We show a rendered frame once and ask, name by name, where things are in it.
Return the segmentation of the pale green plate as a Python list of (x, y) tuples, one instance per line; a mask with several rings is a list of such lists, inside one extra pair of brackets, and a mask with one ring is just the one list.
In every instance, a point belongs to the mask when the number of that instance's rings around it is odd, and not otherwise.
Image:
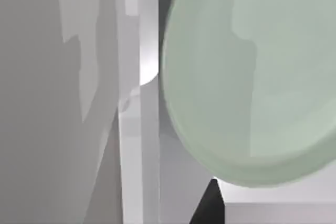
[(181, 142), (225, 182), (336, 162), (336, 0), (172, 0), (160, 75)]

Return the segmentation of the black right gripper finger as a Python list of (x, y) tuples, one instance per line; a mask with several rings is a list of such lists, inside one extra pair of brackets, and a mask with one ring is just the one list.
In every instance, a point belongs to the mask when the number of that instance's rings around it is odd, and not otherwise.
[(225, 224), (225, 204), (217, 179), (210, 180), (189, 224)]

